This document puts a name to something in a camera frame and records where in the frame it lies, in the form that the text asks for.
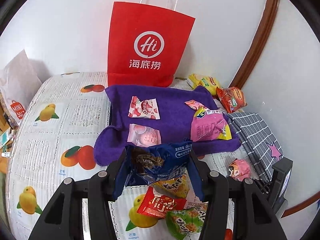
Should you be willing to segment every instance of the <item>pink star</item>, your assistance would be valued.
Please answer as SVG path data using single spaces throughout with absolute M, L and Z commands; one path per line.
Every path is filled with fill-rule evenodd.
M 279 161 L 280 160 L 280 156 L 282 156 L 282 154 L 279 152 L 279 150 L 275 146 L 275 143 L 273 143 L 272 145 L 269 145 L 269 144 L 266 143 L 266 145 L 268 145 L 268 147 L 271 150 L 271 157 L 276 158 Z

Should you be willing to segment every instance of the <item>brown trim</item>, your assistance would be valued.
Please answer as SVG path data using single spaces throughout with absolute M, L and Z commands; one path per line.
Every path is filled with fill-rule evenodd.
M 269 38 L 276 18 L 279 0 L 267 0 L 258 29 L 251 43 L 250 49 L 236 73 L 229 87 L 242 88 L 254 69 L 265 44 Z
M 313 204 L 314 202 L 316 202 L 317 200 L 320 199 L 320 191 L 316 194 L 314 194 L 312 197 L 308 198 L 307 200 L 301 202 L 300 204 L 292 207 L 292 208 L 288 208 L 282 215 L 281 218 L 284 218 L 286 216 L 290 216 L 308 206 L 310 206 L 311 204 Z

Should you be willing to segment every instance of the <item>gray checkered cloth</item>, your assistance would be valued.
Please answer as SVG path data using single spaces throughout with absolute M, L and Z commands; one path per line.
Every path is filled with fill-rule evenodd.
M 282 155 L 283 151 L 268 125 L 256 113 L 239 112 L 228 114 L 228 117 L 230 118 L 229 125 L 238 134 L 258 176 L 265 181 L 271 181 L 272 165 L 277 160 L 271 157 L 271 149 L 268 145 L 274 143 Z

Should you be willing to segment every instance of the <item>metal screw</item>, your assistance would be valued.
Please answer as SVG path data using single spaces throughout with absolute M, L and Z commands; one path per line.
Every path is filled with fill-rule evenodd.
M 100 178 L 103 178 L 103 177 L 105 177 L 107 175 L 107 172 L 106 171 L 100 171 L 99 173 L 98 173 L 98 176 L 100 177 Z
M 72 179 L 71 178 L 66 178 L 66 179 L 64 179 L 64 184 L 70 184 L 71 182 L 72 182 Z
M 245 178 L 245 179 L 244 179 L 244 182 L 245 182 L 246 184 L 252 184 L 252 183 L 253 183 L 253 180 L 250 179 L 250 178 Z
M 210 176 L 211 177 L 218 177 L 219 173 L 217 171 L 210 171 Z

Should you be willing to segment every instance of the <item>blue snack bag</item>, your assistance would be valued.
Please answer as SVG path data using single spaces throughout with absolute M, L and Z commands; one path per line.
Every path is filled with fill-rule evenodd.
M 167 143 L 147 148 L 128 145 L 126 165 L 130 169 L 125 186 L 150 185 L 159 180 L 179 178 L 185 172 L 192 141 Z

